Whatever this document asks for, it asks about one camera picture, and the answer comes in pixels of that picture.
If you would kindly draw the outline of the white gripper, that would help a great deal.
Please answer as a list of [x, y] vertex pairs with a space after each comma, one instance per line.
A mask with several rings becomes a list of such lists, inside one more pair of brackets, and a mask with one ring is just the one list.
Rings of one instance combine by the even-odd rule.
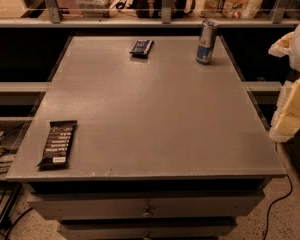
[[[275, 57], [289, 56], [290, 67], [300, 72], [300, 23], [294, 32], [272, 44], [268, 53]], [[276, 106], [269, 137], [274, 142], [284, 143], [300, 130], [300, 78], [284, 83]]]

